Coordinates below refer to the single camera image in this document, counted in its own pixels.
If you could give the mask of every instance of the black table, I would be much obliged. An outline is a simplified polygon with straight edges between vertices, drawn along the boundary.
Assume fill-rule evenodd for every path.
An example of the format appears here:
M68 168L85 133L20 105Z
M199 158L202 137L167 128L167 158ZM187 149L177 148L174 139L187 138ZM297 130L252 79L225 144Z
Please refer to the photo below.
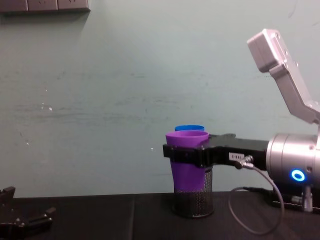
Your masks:
M273 234L252 235L231 216L228 194L214 192L214 213L200 219L174 215L171 193L17 198L13 205L29 216L49 207L57 209L51 231L28 240L320 239L320 215L293 210L286 210L283 223ZM236 214L257 231L272 226L280 213L257 193L236 192L232 205Z

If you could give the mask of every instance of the cable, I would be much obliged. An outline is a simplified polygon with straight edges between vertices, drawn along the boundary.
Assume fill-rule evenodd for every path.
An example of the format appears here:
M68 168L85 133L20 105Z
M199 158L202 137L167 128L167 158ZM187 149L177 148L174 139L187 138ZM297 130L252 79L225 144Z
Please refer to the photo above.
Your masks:
M273 231L275 231L279 225L281 224L282 222L282 219L284 217L284 214L285 214L285 204L284 204L284 200L281 196L281 193L278 189L278 187L276 186L276 184L271 180L270 177L266 176L259 168L255 167L255 166L251 166L250 169L252 170L255 170L256 172L258 172L260 175L262 175L273 187L273 190L275 191L275 193L277 194L278 198L279 198L279 201L280 201L280 205L281 205L281 213L280 213L280 216L277 220L277 222L275 223L275 225L266 230L266 231L255 231L255 230L252 230L250 227L246 226L235 214L234 210L232 209L232 206L231 206L231 195L232 195L232 192L236 192L238 190L247 190L248 188L247 187L236 187L234 189L231 190L230 194L229 194L229 198L228 198L228 207L229 207L229 210L232 214L232 216L234 217L234 219L243 227L245 228L248 232L254 234L254 235L259 235L259 236L263 236L263 235L267 235L267 234L270 234L272 233Z

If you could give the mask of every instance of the teal wall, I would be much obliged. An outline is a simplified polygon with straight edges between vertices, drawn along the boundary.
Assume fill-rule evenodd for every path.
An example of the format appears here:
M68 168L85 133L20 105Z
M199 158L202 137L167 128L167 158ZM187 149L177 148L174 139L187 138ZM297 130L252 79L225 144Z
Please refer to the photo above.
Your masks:
M320 3L89 0L89 14L0 19L0 188L17 196L171 192L165 133L269 140L291 116L246 41L278 29L320 100ZM217 166L213 189L268 185Z

